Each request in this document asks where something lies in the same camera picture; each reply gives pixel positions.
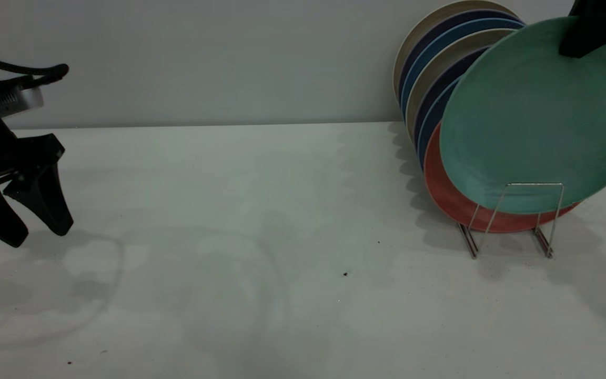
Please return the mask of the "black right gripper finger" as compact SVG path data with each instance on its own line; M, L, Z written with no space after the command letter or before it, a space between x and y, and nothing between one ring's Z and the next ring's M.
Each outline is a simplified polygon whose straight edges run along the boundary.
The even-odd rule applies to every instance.
M575 22L562 38L560 55L582 58L606 45L606 1L575 1L569 15Z

